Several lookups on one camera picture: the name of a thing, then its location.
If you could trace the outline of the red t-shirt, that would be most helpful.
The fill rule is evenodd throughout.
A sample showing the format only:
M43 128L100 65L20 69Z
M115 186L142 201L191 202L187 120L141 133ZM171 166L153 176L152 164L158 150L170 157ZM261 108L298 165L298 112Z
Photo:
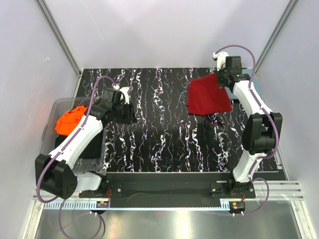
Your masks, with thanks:
M190 115L205 116L232 111L228 94L219 87L214 73L191 80L187 93L186 106Z

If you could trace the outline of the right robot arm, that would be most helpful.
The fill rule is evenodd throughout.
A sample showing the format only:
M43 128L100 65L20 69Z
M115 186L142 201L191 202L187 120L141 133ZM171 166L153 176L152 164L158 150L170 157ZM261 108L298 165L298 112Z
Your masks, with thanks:
M221 88L229 88L248 117L242 134L242 156L232 170L221 192L231 197L251 192L252 176L263 159L275 155L278 145L283 117L273 112L262 101L255 90L251 77L242 72L241 58L229 56L227 52L213 54L217 62L214 73Z

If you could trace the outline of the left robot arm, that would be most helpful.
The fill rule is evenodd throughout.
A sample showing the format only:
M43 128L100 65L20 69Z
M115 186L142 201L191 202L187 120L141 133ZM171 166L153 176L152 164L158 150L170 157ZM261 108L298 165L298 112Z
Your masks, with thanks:
M43 190L55 198L68 199L75 192L91 191L103 197L108 185L102 176L89 171L74 172L74 165L89 143L112 122L135 123L130 87L107 88L103 96L91 99L86 114L67 138L48 155L40 154L35 160L36 194Z

